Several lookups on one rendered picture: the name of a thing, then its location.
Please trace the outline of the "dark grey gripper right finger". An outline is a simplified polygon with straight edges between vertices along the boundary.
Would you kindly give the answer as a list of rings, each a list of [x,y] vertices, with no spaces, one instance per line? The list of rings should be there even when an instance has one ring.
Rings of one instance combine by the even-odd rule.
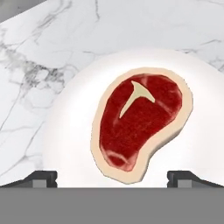
[[[167,179],[168,188],[223,188],[223,185],[198,178],[191,171],[168,171]]]

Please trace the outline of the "white round plate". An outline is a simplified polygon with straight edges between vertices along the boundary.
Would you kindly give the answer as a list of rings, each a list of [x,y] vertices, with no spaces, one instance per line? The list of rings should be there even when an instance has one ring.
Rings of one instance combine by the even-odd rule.
[[[165,68],[192,91],[184,128],[151,157],[143,179],[124,184],[102,174],[91,152],[93,120],[102,95],[120,75],[140,67]],[[66,85],[47,120],[44,167],[60,187],[163,187],[171,170],[187,170],[224,186],[224,73],[172,50],[114,53],[89,65]]]

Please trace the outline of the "raw red steak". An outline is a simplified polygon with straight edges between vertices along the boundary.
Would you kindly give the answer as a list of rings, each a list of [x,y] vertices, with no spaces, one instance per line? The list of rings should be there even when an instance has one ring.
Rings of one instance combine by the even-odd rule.
[[[126,185],[141,181],[151,157],[179,134],[192,111],[192,91],[171,70],[140,67],[118,76],[93,120],[91,152],[97,168]]]

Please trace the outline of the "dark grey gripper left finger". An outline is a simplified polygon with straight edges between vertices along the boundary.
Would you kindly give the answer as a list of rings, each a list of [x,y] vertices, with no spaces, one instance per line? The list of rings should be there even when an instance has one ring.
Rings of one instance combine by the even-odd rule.
[[[34,171],[24,179],[0,185],[0,188],[56,188],[58,186],[56,182],[57,177],[58,173],[56,171]]]

